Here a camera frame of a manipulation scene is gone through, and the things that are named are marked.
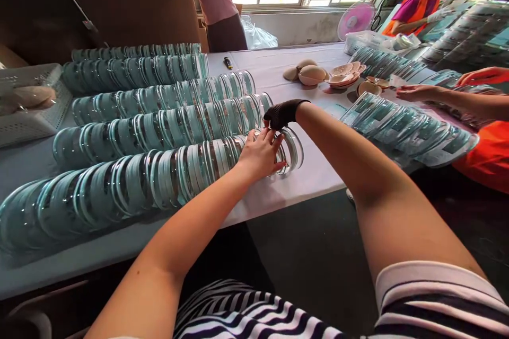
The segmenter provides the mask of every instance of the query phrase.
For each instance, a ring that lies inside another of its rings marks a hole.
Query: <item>pink fan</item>
[[[375,7],[369,0],[363,0],[352,5],[341,17],[341,21],[339,21],[339,39],[345,41],[347,33],[369,29],[375,12]]]

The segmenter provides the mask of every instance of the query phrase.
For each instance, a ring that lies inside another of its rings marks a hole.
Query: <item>white glove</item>
[[[447,16],[450,16],[454,13],[454,9],[445,7],[442,9],[439,9],[435,13],[432,13],[428,16],[428,23],[432,23],[435,21],[440,21],[441,19],[446,18]]]

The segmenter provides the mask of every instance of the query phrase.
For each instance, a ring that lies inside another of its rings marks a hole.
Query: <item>cardboard box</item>
[[[112,47],[200,42],[193,0],[77,0]]]
[[[209,53],[207,26],[202,19],[198,19],[198,33],[200,34],[201,52]]]
[[[5,45],[0,44],[0,69],[29,66],[28,63]]]

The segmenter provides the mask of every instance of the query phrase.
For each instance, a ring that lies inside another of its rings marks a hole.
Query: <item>orange apron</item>
[[[401,3],[401,6],[403,6],[407,1],[409,1],[409,0],[403,0],[403,2]],[[419,0],[419,5],[417,6],[417,9],[416,9],[414,15],[410,18],[410,20],[408,20],[407,24],[413,23],[414,21],[422,20],[424,18],[424,14],[426,13],[426,4],[427,3],[428,3],[428,0]],[[439,5],[440,5],[440,2],[437,1],[435,6],[433,7],[432,13],[436,12]],[[396,35],[392,33],[392,28],[394,28],[395,22],[396,22],[395,20],[391,20],[391,22],[389,23],[389,25],[387,25],[387,28],[384,29],[382,34],[388,35],[390,37],[395,37]],[[426,25],[427,24],[424,24],[423,26],[421,26],[419,28],[415,28],[413,31],[405,32],[404,34],[409,35],[409,34],[413,33],[415,35],[418,35],[426,27]]]
[[[493,122],[479,136],[477,147],[453,167],[477,183],[509,194],[509,122]]]

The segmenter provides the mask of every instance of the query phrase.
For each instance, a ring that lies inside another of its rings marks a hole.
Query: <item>orange shirt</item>
[[[466,177],[509,194],[509,122],[496,121],[479,131],[476,148],[453,163]]]

